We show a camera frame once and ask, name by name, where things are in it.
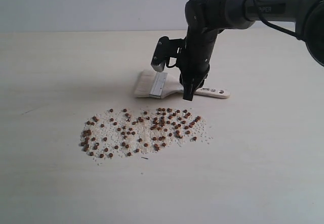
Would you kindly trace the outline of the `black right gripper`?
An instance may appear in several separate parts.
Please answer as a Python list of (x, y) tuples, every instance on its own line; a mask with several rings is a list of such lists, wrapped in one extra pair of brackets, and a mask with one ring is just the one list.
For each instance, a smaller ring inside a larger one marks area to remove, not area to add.
[(210, 70), (210, 59), (218, 36), (217, 29), (188, 28), (178, 63), (183, 99), (192, 101), (195, 89), (202, 88)]

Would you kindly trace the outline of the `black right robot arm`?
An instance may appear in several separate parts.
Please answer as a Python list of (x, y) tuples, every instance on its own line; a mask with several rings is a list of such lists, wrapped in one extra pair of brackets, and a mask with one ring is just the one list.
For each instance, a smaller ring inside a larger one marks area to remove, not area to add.
[(185, 100), (203, 86), (218, 34), (248, 29), (256, 21), (305, 42), (323, 65), (323, 0), (189, 0), (185, 17), (188, 28), (178, 62)]

